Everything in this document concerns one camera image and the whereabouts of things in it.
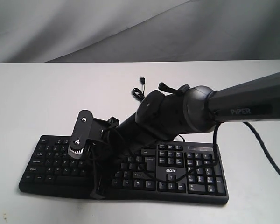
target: black keyboard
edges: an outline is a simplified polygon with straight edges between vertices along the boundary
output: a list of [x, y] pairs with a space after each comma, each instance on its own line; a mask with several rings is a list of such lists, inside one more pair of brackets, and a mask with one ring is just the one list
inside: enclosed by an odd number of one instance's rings
[[[20, 180], [22, 192], [91, 199], [91, 168], [85, 165], [84, 156], [80, 160], [69, 157], [69, 141], [70, 137], [66, 136], [40, 138]], [[127, 157], [119, 165], [104, 197], [109, 200], [225, 204], [228, 191], [219, 149], [218, 156], [219, 163], [215, 167], [197, 169], [177, 183], [165, 183], [150, 179], [143, 170], [161, 180], [175, 180], [196, 166], [212, 163], [212, 144], [167, 142], [142, 149], [136, 158]]]

